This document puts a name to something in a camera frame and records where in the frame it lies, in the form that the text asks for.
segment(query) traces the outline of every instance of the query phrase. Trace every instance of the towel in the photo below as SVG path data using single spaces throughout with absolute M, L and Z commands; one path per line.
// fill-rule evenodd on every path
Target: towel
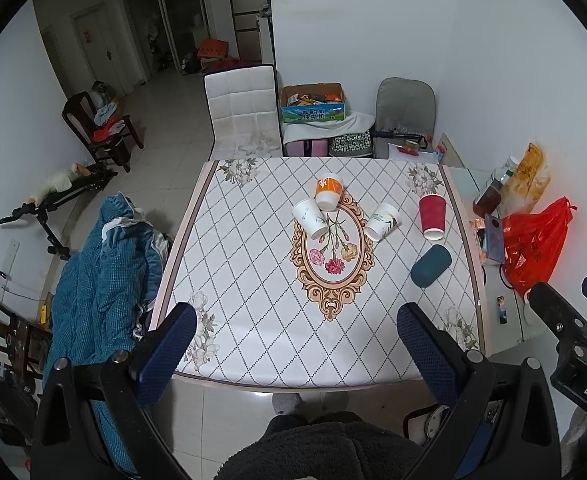
M 360 112 L 349 112 L 344 121 L 326 121 L 306 124 L 283 123 L 283 142 L 329 139 L 345 134 L 362 134 L 375 123 L 375 117 Z

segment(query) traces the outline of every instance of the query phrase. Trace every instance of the pink bag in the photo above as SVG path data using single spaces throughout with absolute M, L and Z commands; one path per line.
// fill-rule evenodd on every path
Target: pink bag
M 286 143 L 287 156 L 329 156 L 328 139 L 295 140 Z

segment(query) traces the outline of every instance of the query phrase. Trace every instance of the blue blanket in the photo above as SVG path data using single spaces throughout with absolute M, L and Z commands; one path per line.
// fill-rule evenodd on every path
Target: blue blanket
M 94 364 L 134 348 L 139 306 L 156 297 L 162 278 L 165 261 L 157 237 L 122 193 L 105 199 L 83 250 L 64 266 L 56 288 L 45 381 L 59 357 L 74 365 Z M 106 404 L 95 402 L 94 413 L 114 461 L 135 472 Z

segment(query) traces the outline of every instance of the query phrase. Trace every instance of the gray chair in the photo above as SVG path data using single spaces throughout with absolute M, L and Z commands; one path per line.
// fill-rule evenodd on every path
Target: gray chair
M 404 126 L 413 132 L 433 137 L 435 127 L 435 94 L 422 81 L 390 77 L 382 81 L 376 97 L 375 129 L 390 131 Z M 389 158 L 389 143 L 402 144 L 401 139 L 373 137 L 373 156 Z M 428 150 L 433 148 L 429 142 Z

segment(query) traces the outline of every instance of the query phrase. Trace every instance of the bottle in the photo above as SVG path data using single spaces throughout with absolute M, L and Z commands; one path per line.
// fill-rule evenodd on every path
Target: bottle
M 489 185 L 494 181 L 494 179 L 500 180 L 504 187 L 507 184 L 509 176 L 515 173 L 515 170 L 518 168 L 519 164 L 520 161 L 517 158 L 515 158 L 515 156 L 510 155 L 509 158 L 507 158 L 507 161 L 500 168 L 496 168 L 491 172 L 491 177 L 485 184 L 485 188 L 489 187 Z M 506 176 L 507 172 L 509 171 L 511 172 L 511 175 Z
M 478 198 L 473 202 L 473 212 L 480 218 L 485 215 L 492 214 L 500 205 L 500 190 L 505 187 L 507 180 L 514 173 L 518 167 L 519 161 L 510 156 L 502 168 L 498 168 L 491 174 L 492 178 L 483 193 L 478 195 Z

